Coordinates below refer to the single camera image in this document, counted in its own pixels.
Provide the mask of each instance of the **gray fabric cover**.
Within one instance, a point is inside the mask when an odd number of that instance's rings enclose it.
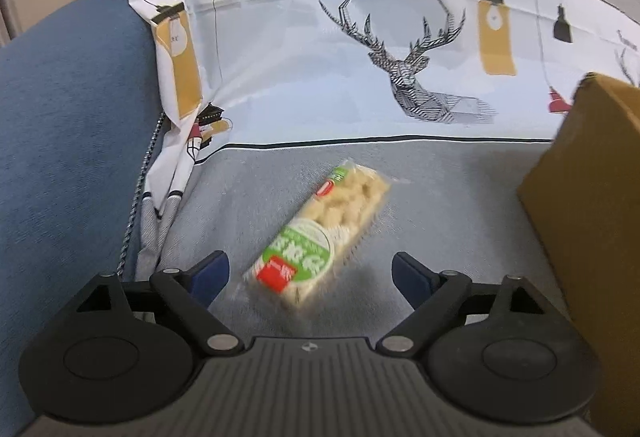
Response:
[[[562,308],[516,186],[546,143],[385,141],[275,150],[224,149],[196,165],[160,268],[188,269],[227,252],[230,284],[211,311],[245,341],[257,335],[377,340],[410,306],[391,281],[391,259],[407,251],[435,271],[456,269],[500,282],[525,274]],[[241,275],[281,226],[344,159],[389,176],[386,208],[316,300],[298,313],[248,290]]]

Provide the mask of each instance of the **red label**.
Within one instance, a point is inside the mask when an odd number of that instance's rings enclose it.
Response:
[[[296,274],[296,271],[295,267],[291,267],[281,258],[272,255],[256,278],[275,292],[282,292],[293,278],[293,275]]]
[[[333,189],[334,189],[334,182],[333,181],[329,181],[329,180],[324,181],[324,184],[316,192],[316,195],[318,197],[324,197],[325,195],[327,195]]]
[[[193,124],[193,127],[191,127],[191,131],[189,133],[189,139],[191,138],[201,138],[202,134],[200,133],[200,126],[198,126],[198,122],[195,122]]]

